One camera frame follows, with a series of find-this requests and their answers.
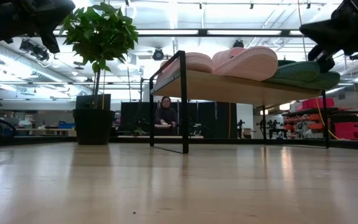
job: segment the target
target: black plant pot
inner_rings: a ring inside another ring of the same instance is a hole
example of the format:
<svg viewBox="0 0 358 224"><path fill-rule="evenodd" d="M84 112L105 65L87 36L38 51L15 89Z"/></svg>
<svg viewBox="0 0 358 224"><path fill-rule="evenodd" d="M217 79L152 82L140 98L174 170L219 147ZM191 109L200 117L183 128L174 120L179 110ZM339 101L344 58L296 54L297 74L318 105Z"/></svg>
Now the black plant pot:
<svg viewBox="0 0 358 224"><path fill-rule="evenodd" d="M116 112L98 109L75 109L73 117L80 145L107 145Z"/></svg>

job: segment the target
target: wooden floor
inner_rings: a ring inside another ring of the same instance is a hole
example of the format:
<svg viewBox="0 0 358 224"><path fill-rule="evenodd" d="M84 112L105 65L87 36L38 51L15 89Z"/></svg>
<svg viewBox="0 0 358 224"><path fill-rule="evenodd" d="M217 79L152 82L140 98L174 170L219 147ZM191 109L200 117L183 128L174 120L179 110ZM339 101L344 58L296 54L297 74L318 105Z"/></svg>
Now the wooden floor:
<svg viewBox="0 0 358 224"><path fill-rule="evenodd" d="M0 223L358 223L358 151L0 148Z"/></svg>

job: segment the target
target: woman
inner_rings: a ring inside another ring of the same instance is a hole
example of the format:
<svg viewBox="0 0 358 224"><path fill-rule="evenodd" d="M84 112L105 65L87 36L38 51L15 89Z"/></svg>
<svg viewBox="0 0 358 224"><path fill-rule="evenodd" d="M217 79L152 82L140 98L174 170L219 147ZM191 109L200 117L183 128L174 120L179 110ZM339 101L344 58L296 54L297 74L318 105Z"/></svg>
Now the woman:
<svg viewBox="0 0 358 224"><path fill-rule="evenodd" d="M171 98L164 96L162 98L161 107L155 112L156 124L171 124L172 127L176 126L177 113L174 109L170 108Z"/></svg>

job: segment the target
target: potted plant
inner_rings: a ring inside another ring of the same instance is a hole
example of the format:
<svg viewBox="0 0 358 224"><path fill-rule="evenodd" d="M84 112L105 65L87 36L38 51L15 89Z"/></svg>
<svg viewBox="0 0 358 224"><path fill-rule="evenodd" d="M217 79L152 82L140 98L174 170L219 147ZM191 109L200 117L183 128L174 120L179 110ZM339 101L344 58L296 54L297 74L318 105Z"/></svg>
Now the potted plant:
<svg viewBox="0 0 358 224"><path fill-rule="evenodd" d="M92 64L95 73L93 102L88 109L73 110L78 144L108 144L115 112L98 108L99 80L102 70L111 71L107 61L118 59L124 63L123 54L134 49L137 32L132 19L121 9L101 3L77 9L63 21L67 39L63 44L73 44L73 51L83 58L83 65Z"/></svg>

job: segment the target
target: black top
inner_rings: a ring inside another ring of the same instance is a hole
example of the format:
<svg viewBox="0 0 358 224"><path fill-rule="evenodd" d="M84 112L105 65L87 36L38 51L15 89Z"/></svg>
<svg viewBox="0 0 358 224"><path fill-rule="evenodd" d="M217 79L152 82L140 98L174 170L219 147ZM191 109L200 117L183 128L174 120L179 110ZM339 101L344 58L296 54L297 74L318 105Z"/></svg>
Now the black top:
<svg viewBox="0 0 358 224"><path fill-rule="evenodd" d="M161 124L161 119L170 124L177 121L177 112L172 108L159 107L155 112L155 123Z"/></svg>

